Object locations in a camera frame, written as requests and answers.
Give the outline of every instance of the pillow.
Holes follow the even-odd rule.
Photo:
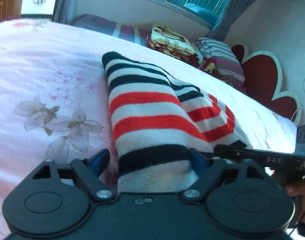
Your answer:
[[[149,31],[118,24],[91,14],[84,14],[76,18],[72,25],[131,41],[142,46],[146,46],[146,37],[149,33]]]
[[[195,48],[195,51],[196,51],[197,56],[198,56],[199,69],[202,69],[202,59],[203,59],[202,53],[201,53],[200,49],[198,48],[196,42],[193,42],[192,45]]]
[[[198,38],[196,44],[203,56],[202,69],[206,69],[210,64],[214,65],[218,72],[225,76],[234,87],[243,86],[244,72],[227,44],[209,38]]]
[[[153,25],[147,38],[147,47],[199,67],[198,55],[193,45],[184,36],[163,25]]]

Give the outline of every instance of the pink bedsheet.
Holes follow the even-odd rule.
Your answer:
[[[111,163],[101,178],[117,180],[102,55],[117,51],[161,66],[199,86],[240,120],[253,148],[293,152],[295,126],[229,85],[190,65],[102,33],[39,20],[0,24],[0,239],[9,234],[4,198],[44,159],[90,157],[102,148]]]

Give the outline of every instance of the screw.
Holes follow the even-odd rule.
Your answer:
[[[200,192],[195,189],[188,189],[183,194],[188,198],[196,198],[200,196]]]
[[[145,202],[150,203],[153,201],[153,199],[151,197],[147,197],[144,199]]]
[[[110,190],[99,190],[97,193],[96,193],[97,197],[98,198],[103,198],[103,199],[107,199],[107,198],[110,198],[112,196],[112,192]]]

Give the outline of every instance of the striped towel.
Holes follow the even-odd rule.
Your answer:
[[[119,156],[121,192],[179,192],[198,176],[187,148],[249,145],[232,111],[214,96],[162,68],[109,52],[102,57]]]

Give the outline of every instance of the red heart headboard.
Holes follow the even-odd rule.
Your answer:
[[[278,58],[269,51],[248,55],[248,47],[243,42],[235,43],[231,50],[244,71],[248,96],[275,113],[292,118],[298,125],[302,114],[300,100],[293,92],[281,92],[283,76]]]

